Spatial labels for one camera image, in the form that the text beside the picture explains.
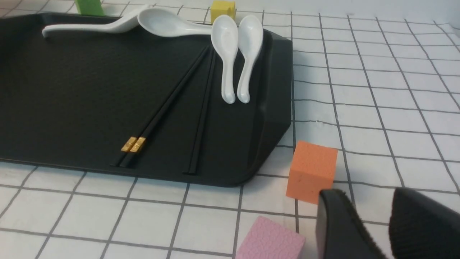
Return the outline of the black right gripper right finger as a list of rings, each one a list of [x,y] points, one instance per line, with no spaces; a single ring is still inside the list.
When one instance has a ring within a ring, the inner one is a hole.
[[[396,259],[458,259],[459,213],[415,190],[398,187],[389,238]]]

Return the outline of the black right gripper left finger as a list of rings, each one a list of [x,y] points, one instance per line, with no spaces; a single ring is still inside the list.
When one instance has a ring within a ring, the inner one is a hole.
[[[342,190],[321,190],[316,241],[319,259],[386,259]]]

